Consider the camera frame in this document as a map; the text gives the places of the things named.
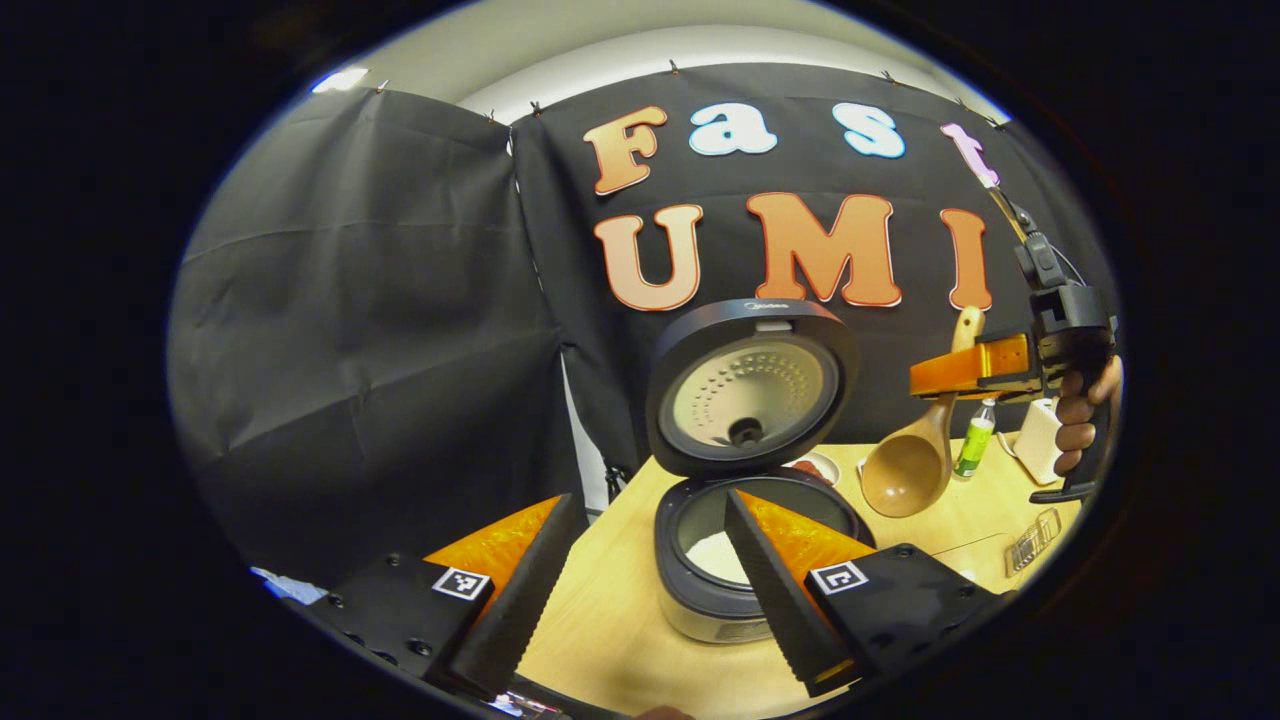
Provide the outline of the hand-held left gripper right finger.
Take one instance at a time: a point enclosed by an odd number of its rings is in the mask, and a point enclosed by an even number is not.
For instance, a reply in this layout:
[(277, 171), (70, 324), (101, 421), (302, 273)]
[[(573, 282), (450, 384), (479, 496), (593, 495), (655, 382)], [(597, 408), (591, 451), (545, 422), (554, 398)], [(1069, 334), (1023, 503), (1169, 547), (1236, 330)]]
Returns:
[(724, 529), (792, 674), (818, 697), (896, 676), (1004, 606), (914, 544), (873, 550), (732, 489)]

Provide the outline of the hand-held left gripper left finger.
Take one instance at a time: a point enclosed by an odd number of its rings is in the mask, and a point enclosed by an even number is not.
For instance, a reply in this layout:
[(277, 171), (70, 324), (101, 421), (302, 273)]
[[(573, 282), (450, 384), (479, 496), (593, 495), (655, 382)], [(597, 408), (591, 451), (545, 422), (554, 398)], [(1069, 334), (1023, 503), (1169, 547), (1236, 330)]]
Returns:
[(393, 552), (315, 601), (324, 630), (445, 693), (506, 692), (586, 530), (575, 495), (557, 495), (424, 556)]

